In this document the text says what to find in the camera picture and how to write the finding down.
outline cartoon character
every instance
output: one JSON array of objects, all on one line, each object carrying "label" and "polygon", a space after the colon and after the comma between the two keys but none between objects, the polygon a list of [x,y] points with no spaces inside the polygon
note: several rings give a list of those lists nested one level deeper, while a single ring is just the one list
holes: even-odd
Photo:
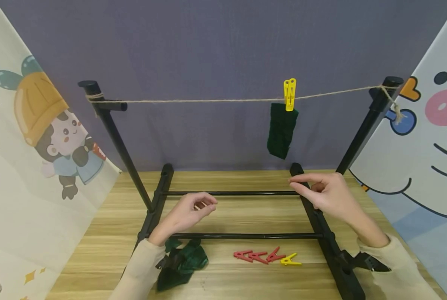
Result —
[{"label": "cartoon character", "polygon": [[45,160],[45,177],[59,176],[62,199],[73,199],[76,177],[89,183],[106,156],[69,110],[33,56],[24,59],[22,76],[0,70],[0,87],[14,90],[15,117],[25,139]]},{"label": "cartoon character", "polygon": [[400,92],[406,117],[396,124],[389,111],[390,126],[382,121],[351,171],[371,190],[402,193],[447,218],[447,65],[433,60],[444,61],[427,55]]}]

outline purple backdrop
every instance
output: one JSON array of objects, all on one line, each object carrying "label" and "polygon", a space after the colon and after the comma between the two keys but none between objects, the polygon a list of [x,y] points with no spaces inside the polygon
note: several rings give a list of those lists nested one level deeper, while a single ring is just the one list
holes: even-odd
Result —
[{"label": "purple backdrop", "polygon": [[[76,83],[110,99],[297,97],[407,78],[447,1],[0,0],[21,38],[108,157],[116,149]],[[368,92],[297,102],[285,161],[268,154],[270,103],[131,104],[112,113],[138,170],[335,168]]]}]

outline black clip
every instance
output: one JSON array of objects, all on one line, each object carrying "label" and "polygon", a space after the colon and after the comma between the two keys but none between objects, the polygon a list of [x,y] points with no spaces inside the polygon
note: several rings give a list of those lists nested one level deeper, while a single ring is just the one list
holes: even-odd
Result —
[{"label": "black clip", "polygon": [[360,252],[357,256],[353,257],[346,250],[341,250],[336,259],[342,266],[342,269],[347,273],[356,267],[367,269],[372,272],[391,271],[390,268],[381,263],[378,259],[364,252]]},{"label": "black clip", "polygon": [[178,268],[179,265],[182,264],[183,260],[185,259],[185,257],[183,257],[183,255],[180,255],[179,252],[182,249],[172,249],[172,251],[170,252],[170,256],[165,255],[163,257],[163,259],[161,259],[157,265],[155,266],[155,268],[161,270],[163,268],[170,268],[173,270],[176,270]]}]

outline wooden table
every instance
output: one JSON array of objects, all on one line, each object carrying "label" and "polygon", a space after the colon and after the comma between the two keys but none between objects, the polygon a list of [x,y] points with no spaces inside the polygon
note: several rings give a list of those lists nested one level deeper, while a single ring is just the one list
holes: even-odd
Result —
[{"label": "wooden table", "polygon": [[[160,172],[142,172],[140,176],[152,195]],[[170,190],[289,190],[288,177],[286,170],[177,171]],[[398,235],[352,175],[347,173],[345,177],[365,211],[385,232]],[[299,197],[234,196],[219,200],[217,210],[190,232],[312,232]],[[163,215],[176,201],[178,197],[167,199]],[[122,173],[47,299],[109,297],[129,260],[144,218],[145,206],[128,174]],[[327,217],[327,221],[340,247],[355,255],[358,252],[355,233],[331,217]],[[153,290],[149,299],[341,299],[316,240],[202,240],[202,246],[209,265],[196,271],[188,284],[158,294]],[[271,252],[277,246],[280,246],[279,253],[297,252],[293,260],[302,262],[303,266],[248,263],[232,255],[246,249]],[[436,292],[447,299],[421,263],[418,262],[418,266]],[[356,273],[367,299],[384,299],[380,289],[372,284],[369,271],[357,270]]]}]

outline left hand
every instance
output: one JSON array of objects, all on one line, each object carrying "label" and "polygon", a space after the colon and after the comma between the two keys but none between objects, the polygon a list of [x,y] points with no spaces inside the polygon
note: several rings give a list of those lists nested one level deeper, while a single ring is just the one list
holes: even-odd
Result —
[{"label": "left hand", "polygon": [[148,241],[163,246],[172,234],[187,230],[210,215],[216,209],[217,203],[217,199],[207,192],[186,194],[155,227]]}]

